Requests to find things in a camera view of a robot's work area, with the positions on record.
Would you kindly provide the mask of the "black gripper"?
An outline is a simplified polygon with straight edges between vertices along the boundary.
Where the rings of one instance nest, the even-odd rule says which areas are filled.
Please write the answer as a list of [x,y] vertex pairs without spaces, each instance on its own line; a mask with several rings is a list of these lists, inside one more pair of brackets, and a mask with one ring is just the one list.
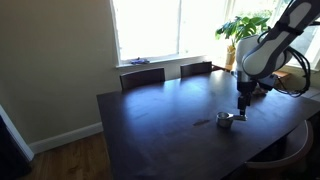
[[[255,87],[255,81],[237,83],[237,90],[240,92],[240,96],[238,97],[238,108],[240,109],[240,115],[244,115],[244,109],[250,105],[251,94]],[[248,115],[248,112],[248,109],[245,109],[245,115]]]

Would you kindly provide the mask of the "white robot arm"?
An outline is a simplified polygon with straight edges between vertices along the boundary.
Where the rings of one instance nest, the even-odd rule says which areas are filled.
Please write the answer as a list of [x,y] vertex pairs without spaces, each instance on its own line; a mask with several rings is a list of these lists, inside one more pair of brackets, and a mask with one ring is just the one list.
[[304,30],[315,23],[320,15],[320,0],[292,0],[275,25],[260,35],[242,38],[236,50],[236,75],[238,109],[242,116],[246,115],[246,107],[250,105],[251,95],[257,85],[272,90],[275,79],[272,73],[281,69],[291,57],[304,59],[301,63],[306,75],[306,88],[298,92],[305,93],[310,86],[310,63],[290,44]]

